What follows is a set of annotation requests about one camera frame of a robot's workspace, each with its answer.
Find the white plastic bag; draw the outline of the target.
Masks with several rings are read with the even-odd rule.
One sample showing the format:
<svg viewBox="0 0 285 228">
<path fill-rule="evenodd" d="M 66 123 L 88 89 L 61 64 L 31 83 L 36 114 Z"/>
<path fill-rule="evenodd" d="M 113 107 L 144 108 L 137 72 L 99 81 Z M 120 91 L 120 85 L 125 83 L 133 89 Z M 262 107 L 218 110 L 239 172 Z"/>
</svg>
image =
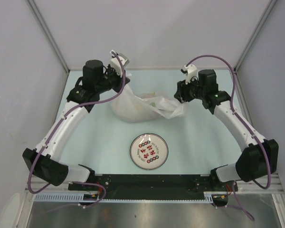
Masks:
<svg viewBox="0 0 285 228">
<path fill-rule="evenodd" d="M 158 118 L 172 119 L 184 116 L 187 105 L 163 92 L 136 95 L 126 85 L 122 93 L 111 102 L 113 113 L 127 123 L 146 122 Z"/>
</svg>

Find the round printed plate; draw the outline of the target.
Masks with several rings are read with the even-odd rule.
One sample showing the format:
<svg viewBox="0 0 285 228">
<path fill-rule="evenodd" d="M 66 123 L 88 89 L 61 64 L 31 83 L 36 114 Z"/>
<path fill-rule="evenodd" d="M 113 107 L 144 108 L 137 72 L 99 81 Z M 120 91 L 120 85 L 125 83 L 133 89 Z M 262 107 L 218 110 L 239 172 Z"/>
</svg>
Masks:
<svg viewBox="0 0 285 228">
<path fill-rule="evenodd" d="M 169 147 L 166 141 L 154 133 L 144 133 L 136 137 L 130 146 L 132 162 L 143 170 L 155 170 L 168 159 Z"/>
</svg>

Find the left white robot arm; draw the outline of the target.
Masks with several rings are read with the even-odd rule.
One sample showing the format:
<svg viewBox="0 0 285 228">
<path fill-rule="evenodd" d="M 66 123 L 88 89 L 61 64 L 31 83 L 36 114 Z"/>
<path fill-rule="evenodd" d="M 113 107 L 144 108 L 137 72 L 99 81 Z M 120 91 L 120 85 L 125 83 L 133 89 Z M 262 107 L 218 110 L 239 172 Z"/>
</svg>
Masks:
<svg viewBox="0 0 285 228">
<path fill-rule="evenodd" d="M 63 182 L 78 182 L 85 190 L 95 186 L 92 170 L 84 165 L 64 164 L 62 152 L 81 121 L 95 104 L 101 104 L 100 95 L 114 90 L 120 95 L 130 81 L 125 67 L 128 59 L 118 55 L 111 58 L 108 66 L 100 60 L 88 60 L 74 88 L 69 92 L 61 116 L 43 140 L 34 148 L 26 148 L 22 154 L 30 176 L 36 176 L 48 184 L 59 186 Z"/>
</svg>

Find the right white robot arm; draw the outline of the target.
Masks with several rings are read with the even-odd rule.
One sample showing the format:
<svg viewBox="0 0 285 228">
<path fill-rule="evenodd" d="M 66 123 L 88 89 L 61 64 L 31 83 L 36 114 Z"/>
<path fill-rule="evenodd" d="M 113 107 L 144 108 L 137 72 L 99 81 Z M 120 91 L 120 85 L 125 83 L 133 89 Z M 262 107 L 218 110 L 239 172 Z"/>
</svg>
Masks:
<svg viewBox="0 0 285 228">
<path fill-rule="evenodd" d="M 279 145 L 276 140 L 266 139 L 238 112 L 233 105 L 234 96 L 219 90 L 213 69 L 198 71 L 194 65 L 189 65 L 181 72 L 186 78 L 177 83 L 174 97 L 180 103 L 201 100 L 204 108 L 226 126 L 241 149 L 235 163 L 211 170 L 211 188 L 222 190 L 227 182 L 239 180 L 253 181 L 262 189 L 268 189 L 271 175 L 277 168 Z"/>
</svg>

